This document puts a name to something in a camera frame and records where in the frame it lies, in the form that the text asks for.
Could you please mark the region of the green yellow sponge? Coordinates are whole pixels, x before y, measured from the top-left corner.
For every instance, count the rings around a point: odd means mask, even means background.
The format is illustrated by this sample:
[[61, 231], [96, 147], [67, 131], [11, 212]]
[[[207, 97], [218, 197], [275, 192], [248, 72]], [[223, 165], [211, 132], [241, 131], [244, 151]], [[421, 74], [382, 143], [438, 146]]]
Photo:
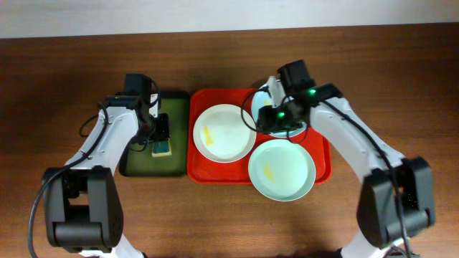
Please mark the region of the green yellow sponge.
[[153, 143], [151, 155], [154, 158], [170, 156], [171, 144], [169, 140], [156, 141]]

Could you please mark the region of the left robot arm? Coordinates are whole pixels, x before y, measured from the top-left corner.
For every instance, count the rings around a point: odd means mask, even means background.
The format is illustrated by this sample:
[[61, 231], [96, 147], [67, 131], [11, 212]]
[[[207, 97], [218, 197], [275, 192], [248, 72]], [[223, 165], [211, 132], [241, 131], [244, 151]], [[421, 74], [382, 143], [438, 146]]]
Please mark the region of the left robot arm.
[[49, 243], [84, 257], [144, 257], [123, 233], [123, 209], [113, 174], [131, 140], [156, 129], [160, 97], [110, 96], [79, 151], [61, 168], [48, 168], [44, 201]]

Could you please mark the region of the light green plate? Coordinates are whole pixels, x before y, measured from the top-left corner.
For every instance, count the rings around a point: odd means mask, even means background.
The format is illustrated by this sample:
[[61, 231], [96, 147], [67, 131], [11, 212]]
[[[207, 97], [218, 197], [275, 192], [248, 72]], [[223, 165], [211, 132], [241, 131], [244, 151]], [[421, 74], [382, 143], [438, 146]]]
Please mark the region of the light green plate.
[[316, 180], [316, 165], [310, 153], [288, 140], [269, 140], [250, 156], [248, 174], [255, 189], [274, 201], [304, 197]]

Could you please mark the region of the white plate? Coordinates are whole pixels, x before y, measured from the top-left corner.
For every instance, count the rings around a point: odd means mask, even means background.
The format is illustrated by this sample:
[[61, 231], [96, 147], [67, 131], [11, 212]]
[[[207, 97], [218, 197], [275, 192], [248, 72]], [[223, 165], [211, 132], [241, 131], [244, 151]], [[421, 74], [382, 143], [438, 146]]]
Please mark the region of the white plate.
[[244, 158], [254, 147], [257, 133], [249, 113], [236, 105], [219, 104], [207, 108], [191, 131], [197, 150], [217, 163]]

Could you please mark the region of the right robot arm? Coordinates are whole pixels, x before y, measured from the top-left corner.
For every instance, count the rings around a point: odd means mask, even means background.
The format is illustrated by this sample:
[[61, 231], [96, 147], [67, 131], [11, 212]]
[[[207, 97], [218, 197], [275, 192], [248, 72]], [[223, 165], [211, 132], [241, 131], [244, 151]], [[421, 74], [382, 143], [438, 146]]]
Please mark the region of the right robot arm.
[[306, 124], [341, 154], [361, 180], [359, 232], [337, 257], [414, 257], [411, 237], [435, 223], [432, 169], [381, 140], [332, 84], [286, 86], [278, 80], [261, 91], [273, 103], [259, 109], [256, 130], [274, 133]]

